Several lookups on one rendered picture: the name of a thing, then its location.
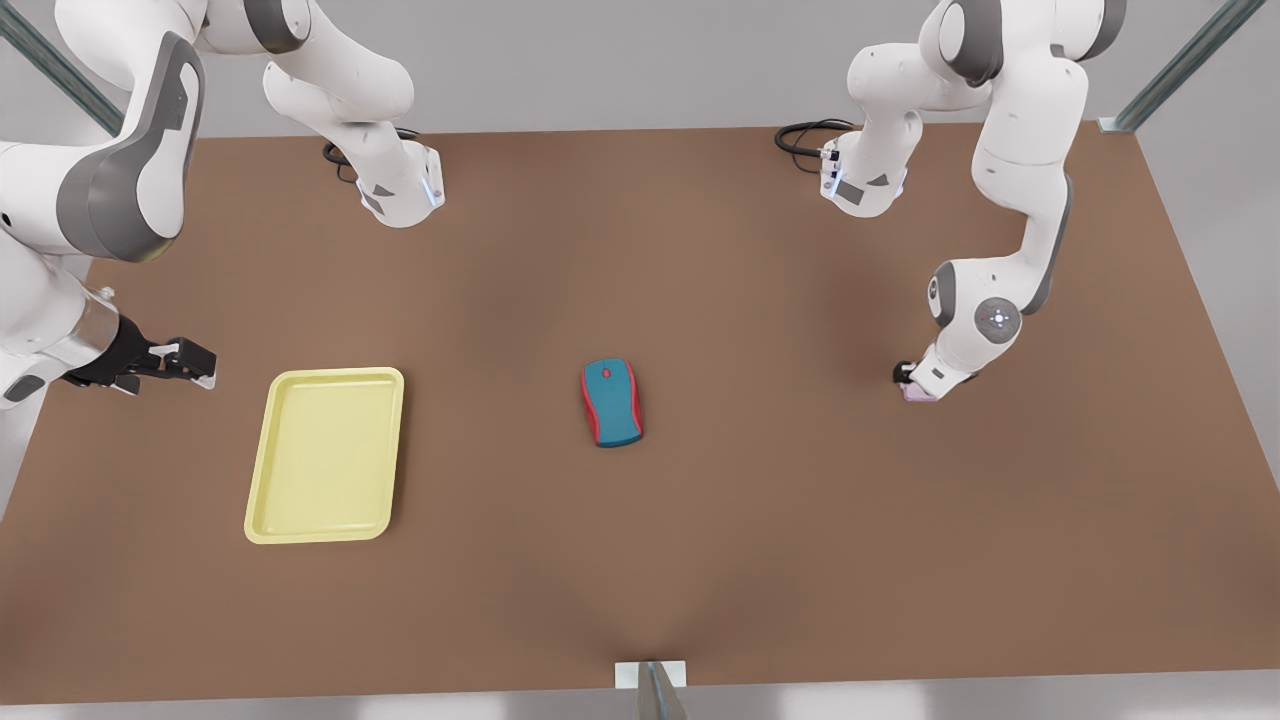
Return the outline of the yellow rectangular tray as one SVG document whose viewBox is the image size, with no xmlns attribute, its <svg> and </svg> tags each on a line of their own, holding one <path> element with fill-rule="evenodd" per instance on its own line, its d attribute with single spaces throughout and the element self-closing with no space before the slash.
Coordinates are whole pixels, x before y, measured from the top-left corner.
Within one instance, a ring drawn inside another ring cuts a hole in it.
<svg viewBox="0 0 1280 720">
<path fill-rule="evenodd" d="M 371 541 L 390 525 L 404 377 L 285 372 L 268 391 L 243 530 L 255 544 Z"/>
</svg>

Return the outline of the teal and red computer mouse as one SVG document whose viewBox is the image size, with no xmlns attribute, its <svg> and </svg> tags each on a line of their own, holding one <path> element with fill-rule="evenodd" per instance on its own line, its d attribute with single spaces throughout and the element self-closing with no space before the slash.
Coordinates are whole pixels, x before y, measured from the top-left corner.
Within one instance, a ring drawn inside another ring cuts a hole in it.
<svg viewBox="0 0 1280 720">
<path fill-rule="evenodd" d="M 598 447 L 613 448 L 643 437 L 643 414 L 632 366 L 620 357 L 586 364 L 580 375 L 591 437 Z"/>
</svg>

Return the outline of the silver frame post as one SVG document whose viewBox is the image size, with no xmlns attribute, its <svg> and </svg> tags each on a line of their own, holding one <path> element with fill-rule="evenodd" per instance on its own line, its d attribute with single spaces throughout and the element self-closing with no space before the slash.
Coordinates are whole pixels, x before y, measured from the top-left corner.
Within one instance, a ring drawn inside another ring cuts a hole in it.
<svg viewBox="0 0 1280 720">
<path fill-rule="evenodd" d="M 614 664 L 614 688 L 636 691 L 635 720 L 689 720 L 677 693 L 686 685 L 684 660 Z"/>
<path fill-rule="evenodd" d="M 1097 120 L 1105 135 L 1134 135 L 1270 0 L 1224 0 L 1172 58 L 1115 117 Z"/>
<path fill-rule="evenodd" d="M 124 120 L 123 111 L 9 0 L 0 0 L 0 38 L 14 47 L 108 135 L 119 135 Z"/>
</svg>

